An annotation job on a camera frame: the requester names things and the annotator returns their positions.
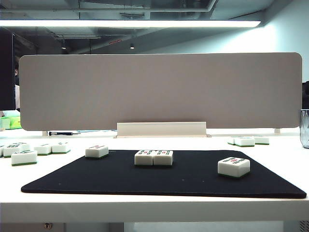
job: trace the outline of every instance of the ceiling light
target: ceiling light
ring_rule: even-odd
[[[65,42],[65,40],[64,40],[64,37],[62,36],[62,44],[61,44],[61,48],[63,49],[63,50],[66,50],[67,49],[67,47],[66,47],[66,42]]]
[[[0,20],[3,27],[254,28],[261,21]]]

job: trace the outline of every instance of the gray partition board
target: gray partition board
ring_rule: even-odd
[[[117,122],[207,121],[208,128],[297,127],[297,53],[34,55],[20,59],[29,131]]]

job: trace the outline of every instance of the white desk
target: white desk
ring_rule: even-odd
[[[42,137],[42,132],[0,132],[0,144],[68,141],[71,152],[38,157],[36,165],[11,166],[0,159],[0,214],[2,223],[31,222],[157,222],[157,221],[270,221],[309,220],[309,198],[260,199],[186,196],[80,195],[22,193],[20,188],[84,155],[94,144],[110,149],[221,150],[244,152],[254,160],[309,193],[309,150],[299,140],[298,129],[275,135],[265,130],[208,130],[212,138],[127,138],[93,132],[74,136]],[[270,136],[270,145],[236,147],[226,143],[227,133]]]

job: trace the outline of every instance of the ceiling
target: ceiling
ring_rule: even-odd
[[[243,15],[253,16],[253,13],[263,12],[273,2],[274,0],[0,0],[0,18],[227,20]],[[61,52],[139,53],[227,31],[62,27],[9,29],[16,34],[19,56]],[[136,49],[129,49],[131,43],[134,43]]]

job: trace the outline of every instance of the glass cup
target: glass cup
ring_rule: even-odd
[[[309,109],[300,110],[300,141],[304,148],[309,148]]]

